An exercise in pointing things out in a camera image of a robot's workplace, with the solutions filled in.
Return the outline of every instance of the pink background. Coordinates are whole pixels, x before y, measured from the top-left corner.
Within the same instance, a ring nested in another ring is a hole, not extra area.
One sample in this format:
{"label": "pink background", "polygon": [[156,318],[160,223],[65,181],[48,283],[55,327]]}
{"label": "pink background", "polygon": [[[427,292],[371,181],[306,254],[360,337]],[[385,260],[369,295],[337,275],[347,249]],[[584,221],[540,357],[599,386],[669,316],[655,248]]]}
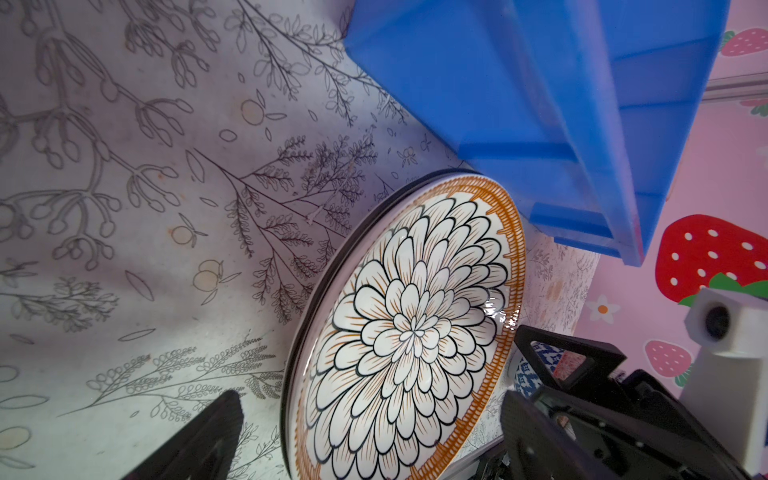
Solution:
{"label": "pink background", "polygon": [[[727,30],[738,33],[754,27],[768,29],[768,0],[732,0]],[[768,51],[718,55],[711,78],[767,71]],[[657,288],[654,271],[661,235],[682,217],[705,214],[768,237],[768,118],[750,110],[738,102],[701,105],[644,265],[629,267],[603,256],[576,327],[576,336],[621,349],[628,357],[621,369],[644,369],[676,396],[681,387],[674,378],[659,376],[644,351],[650,339],[682,346],[694,358],[699,349],[683,325],[688,307]],[[608,304],[610,314],[591,319],[598,298]],[[762,471],[768,472],[768,454],[763,455]]]}
{"label": "pink background", "polygon": [[[749,28],[768,30],[768,0],[730,0],[726,30],[736,33]],[[710,78],[737,77],[768,71],[768,50],[739,57],[717,56]]]}

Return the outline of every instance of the camera lens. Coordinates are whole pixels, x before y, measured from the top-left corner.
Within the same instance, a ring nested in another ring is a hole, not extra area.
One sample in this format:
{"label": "camera lens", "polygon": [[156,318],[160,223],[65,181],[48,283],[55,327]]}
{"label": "camera lens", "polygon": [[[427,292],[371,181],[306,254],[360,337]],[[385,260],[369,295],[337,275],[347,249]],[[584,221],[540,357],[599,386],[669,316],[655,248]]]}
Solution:
{"label": "camera lens", "polygon": [[730,327],[730,313],[725,306],[718,305],[710,308],[704,318],[704,326],[707,333],[715,340],[722,340],[728,334]]}

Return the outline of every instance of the floral pattern plate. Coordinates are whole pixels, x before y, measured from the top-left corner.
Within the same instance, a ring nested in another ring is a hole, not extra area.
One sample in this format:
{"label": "floral pattern plate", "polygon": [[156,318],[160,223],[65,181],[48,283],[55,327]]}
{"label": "floral pattern plate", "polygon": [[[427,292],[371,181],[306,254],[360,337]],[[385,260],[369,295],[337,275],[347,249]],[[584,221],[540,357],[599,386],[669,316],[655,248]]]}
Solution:
{"label": "floral pattern plate", "polygon": [[473,173],[372,212],[313,294],[283,390],[294,478],[438,478],[492,394],[525,281],[520,217]]}

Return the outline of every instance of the blue plastic bin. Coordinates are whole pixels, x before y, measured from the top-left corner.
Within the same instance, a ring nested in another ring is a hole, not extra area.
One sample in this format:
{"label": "blue plastic bin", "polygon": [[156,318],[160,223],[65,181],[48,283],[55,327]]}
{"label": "blue plastic bin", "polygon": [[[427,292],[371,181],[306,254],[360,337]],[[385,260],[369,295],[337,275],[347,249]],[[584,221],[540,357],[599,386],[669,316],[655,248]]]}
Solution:
{"label": "blue plastic bin", "polygon": [[728,0],[357,0],[349,56],[555,241],[640,266]]}

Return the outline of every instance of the pink strawberry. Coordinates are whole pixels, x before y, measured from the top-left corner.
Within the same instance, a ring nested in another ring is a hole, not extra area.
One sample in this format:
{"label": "pink strawberry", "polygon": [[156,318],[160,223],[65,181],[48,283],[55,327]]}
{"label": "pink strawberry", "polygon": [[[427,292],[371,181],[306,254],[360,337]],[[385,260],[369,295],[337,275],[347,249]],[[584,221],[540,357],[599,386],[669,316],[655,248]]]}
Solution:
{"label": "pink strawberry", "polygon": [[666,298],[690,306],[718,273],[749,286],[768,280],[767,264],[768,239],[720,218],[690,215],[661,236],[656,285]]}
{"label": "pink strawberry", "polygon": [[768,50],[768,30],[765,28],[750,28],[733,36],[729,34],[733,32],[726,32],[723,38],[725,45],[720,49],[720,53],[725,57],[737,57]]}
{"label": "pink strawberry", "polygon": [[662,340],[648,340],[645,355],[656,373],[667,378],[676,377],[675,382],[680,386],[685,384],[693,358],[683,347]]}

